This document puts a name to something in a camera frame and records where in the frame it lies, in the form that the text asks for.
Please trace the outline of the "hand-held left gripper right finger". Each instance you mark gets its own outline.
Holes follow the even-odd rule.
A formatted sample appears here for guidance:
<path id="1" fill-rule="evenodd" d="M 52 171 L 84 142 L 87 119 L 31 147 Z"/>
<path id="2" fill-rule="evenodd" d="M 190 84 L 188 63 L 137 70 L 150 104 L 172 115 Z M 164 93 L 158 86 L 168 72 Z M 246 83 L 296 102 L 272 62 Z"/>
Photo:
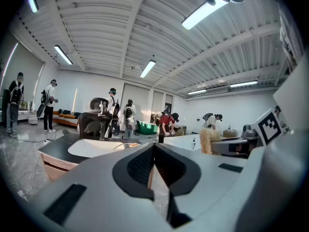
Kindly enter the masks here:
<path id="1" fill-rule="evenodd" d="M 155 163 L 169 187 L 169 220 L 154 216 L 154 228 L 236 228 L 252 190 L 252 160 L 203 154 L 154 144 Z"/>

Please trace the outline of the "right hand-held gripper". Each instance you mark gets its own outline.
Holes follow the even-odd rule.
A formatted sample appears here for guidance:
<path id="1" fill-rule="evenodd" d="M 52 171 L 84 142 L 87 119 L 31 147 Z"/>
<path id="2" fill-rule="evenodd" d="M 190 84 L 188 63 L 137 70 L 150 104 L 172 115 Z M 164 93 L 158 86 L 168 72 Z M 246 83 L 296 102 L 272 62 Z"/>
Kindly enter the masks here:
<path id="1" fill-rule="evenodd" d="M 243 126 L 242 138 L 227 138 L 211 142 L 211 150 L 223 156 L 240 157 L 248 156 L 249 141 L 259 139 L 263 146 L 267 146 L 274 139 L 284 134 L 281 122 L 275 109 L 269 109 L 251 124 Z"/>

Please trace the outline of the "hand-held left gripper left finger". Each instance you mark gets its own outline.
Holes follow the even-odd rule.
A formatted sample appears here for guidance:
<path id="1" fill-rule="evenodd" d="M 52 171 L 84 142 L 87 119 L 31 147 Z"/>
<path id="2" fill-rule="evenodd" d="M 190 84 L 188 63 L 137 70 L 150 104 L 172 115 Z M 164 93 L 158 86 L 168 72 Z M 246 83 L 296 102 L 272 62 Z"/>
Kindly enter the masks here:
<path id="1" fill-rule="evenodd" d="M 153 145 L 81 162 L 30 202 L 53 232 L 170 232 L 148 188 Z"/>

